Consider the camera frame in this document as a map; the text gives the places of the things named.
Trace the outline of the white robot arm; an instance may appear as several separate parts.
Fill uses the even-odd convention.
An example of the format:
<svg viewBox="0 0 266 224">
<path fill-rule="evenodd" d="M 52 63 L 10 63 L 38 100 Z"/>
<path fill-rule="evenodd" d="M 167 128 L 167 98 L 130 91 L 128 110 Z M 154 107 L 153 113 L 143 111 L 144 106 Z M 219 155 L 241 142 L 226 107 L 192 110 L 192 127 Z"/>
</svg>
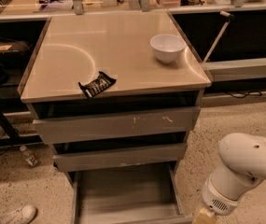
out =
<svg viewBox="0 0 266 224">
<path fill-rule="evenodd" d="M 191 224 L 216 224 L 266 180 L 266 137 L 230 133 L 219 141 L 218 152 L 220 163 L 203 184 L 202 206 Z"/>
</svg>

